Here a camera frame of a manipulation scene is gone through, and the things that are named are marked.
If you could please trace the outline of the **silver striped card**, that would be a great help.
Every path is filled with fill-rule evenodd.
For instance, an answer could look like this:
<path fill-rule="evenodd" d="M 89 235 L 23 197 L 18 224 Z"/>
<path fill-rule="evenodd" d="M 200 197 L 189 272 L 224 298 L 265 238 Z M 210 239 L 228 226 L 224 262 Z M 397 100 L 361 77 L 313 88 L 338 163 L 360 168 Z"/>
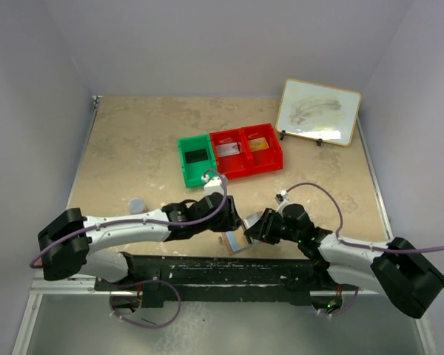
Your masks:
<path fill-rule="evenodd" d="M 238 142 L 219 144 L 215 149 L 219 158 L 239 155 L 241 153 L 241 148 Z"/>

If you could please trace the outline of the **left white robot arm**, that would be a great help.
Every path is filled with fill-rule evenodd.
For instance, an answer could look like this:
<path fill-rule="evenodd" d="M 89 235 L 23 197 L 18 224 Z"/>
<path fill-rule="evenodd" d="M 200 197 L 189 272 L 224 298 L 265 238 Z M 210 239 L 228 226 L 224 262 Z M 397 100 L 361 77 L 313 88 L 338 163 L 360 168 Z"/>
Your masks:
<path fill-rule="evenodd" d="M 233 198 L 219 192 L 120 217 L 84 216 L 71 208 L 38 233 L 40 254 L 31 265 L 41 268 L 47 281 L 86 274 L 118 283 L 133 271 L 130 256 L 112 252 L 114 246 L 188 240 L 204 231 L 235 231 L 241 224 Z"/>

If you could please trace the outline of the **pink leather card holder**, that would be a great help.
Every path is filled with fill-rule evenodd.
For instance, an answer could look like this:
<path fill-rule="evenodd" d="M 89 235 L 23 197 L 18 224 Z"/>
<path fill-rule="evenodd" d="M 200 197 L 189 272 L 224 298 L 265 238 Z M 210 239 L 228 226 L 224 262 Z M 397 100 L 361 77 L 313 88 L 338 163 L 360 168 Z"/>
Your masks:
<path fill-rule="evenodd" d="M 227 231 L 221 234 L 221 242 L 226 246 L 230 255 L 245 251 L 256 243 L 257 240 L 247 237 L 245 231 L 260 219 L 262 212 L 256 212 L 242 219 L 240 227 L 236 231 Z"/>

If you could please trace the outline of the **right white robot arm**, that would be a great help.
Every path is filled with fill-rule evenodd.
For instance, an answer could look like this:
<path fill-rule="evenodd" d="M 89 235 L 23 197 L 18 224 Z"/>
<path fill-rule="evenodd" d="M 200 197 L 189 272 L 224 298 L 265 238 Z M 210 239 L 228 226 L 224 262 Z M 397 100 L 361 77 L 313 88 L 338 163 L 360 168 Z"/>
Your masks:
<path fill-rule="evenodd" d="M 334 283 L 386 296 L 405 315 L 419 319 L 444 288 L 444 275 L 407 240 L 368 245 L 316 226 L 300 204 L 267 208 L 244 232 L 268 244 L 296 243 Z"/>

